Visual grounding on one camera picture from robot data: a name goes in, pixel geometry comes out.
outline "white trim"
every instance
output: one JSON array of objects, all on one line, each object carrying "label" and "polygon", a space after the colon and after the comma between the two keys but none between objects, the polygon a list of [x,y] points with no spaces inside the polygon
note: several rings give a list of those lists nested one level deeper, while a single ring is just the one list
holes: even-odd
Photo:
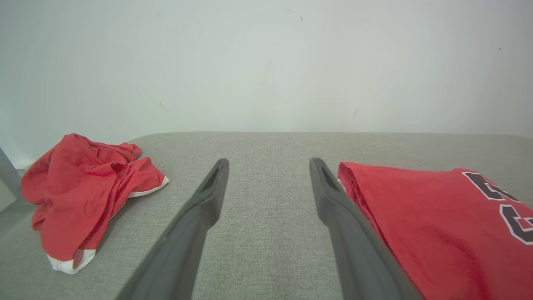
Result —
[{"label": "white trim", "polygon": [[342,188],[342,190],[344,191],[344,193],[347,194],[347,192],[346,192],[346,187],[345,187],[344,184],[342,183],[342,180],[341,180],[340,178],[337,178],[337,182],[338,182],[338,184],[341,185],[341,188]]},{"label": "white trim", "polygon": [[151,194],[151,193],[161,189],[162,187],[164,187],[169,182],[170,182],[170,179],[165,176],[165,179],[163,179],[163,183],[161,183],[160,186],[156,186],[153,189],[148,190],[148,191],[144,191],[144,192],[132,192],[128,198],[135,198],[135,197],[140,197],[140,196]]},{"label": "white trim", "polygon": [[52,269],[56,271],[61,271],[63,273],[67,273],[70,275],[74,275],[74,274],[77,274],[79,270],[83,269],[84,266],[90,263],[91,260],[93,260],[95,254],[96,254],[96,249],[83,250],[82,261],[79,263],[78,267],[75,269],[72,267],[74,266],[73,259],[63,262],[61,260],[51,257],[48,254],[46,256],[48,257],[48,260],[50,261],[50,264],[52,265]]}]

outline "printed number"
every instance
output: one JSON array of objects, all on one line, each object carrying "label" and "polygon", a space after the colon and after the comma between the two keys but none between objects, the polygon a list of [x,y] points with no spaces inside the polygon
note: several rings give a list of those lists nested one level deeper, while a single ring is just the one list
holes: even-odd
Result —
[{"label": "printed number", "polygon": [[[508,192],[502,190],[498,186],[485,180],[483,176],[477,173],[463,172],[463,175],[468,177],[470,181],[488,198],[496,201],[505,201],[503,196],[515,201],[520,202],[515,197],[511,196]],[[500,205],[500,215],[507,224],[511,234],[519,241],[526,245],[533,245],[533,227],[523,228],[520,222],[518,222],[520,215],[510,204]],[[527,222],[533,225],[533,218],[524,218]]]}]

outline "red cloth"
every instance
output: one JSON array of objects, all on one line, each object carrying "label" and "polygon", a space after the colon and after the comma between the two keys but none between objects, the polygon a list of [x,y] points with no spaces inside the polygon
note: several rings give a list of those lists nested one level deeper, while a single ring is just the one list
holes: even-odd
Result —
[{"label": "red cloth", "polygon": [[426,299],[533,298],[533,211],[491,181],[349,162],[338,177]]},{"label": "red cloth", "polygon": [[44,251],[74,260],[96,249],[109,219],[132,192],[161,186],[165,176],[135,144],[106,145],[70,134],[23,176],[22,195],[38,205],[32,222]]}]

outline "gray fabric surface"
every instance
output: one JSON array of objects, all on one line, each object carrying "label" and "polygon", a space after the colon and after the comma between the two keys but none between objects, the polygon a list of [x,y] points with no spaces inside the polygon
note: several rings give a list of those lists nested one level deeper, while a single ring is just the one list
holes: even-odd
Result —
[{"label": "gray fabric surface", "polygon": [[311,190],[309,158],[415,170],[481,172],[533,207],[533,139],[404,133],[164,133],[132,141],[171,179],[128,200],[95,259],[54,272],[31,216],[0,239],[1,299],[111,299],[217,159],[230,161],[219,222],[209,231],[194,299],[342,298],[327,228]]}]

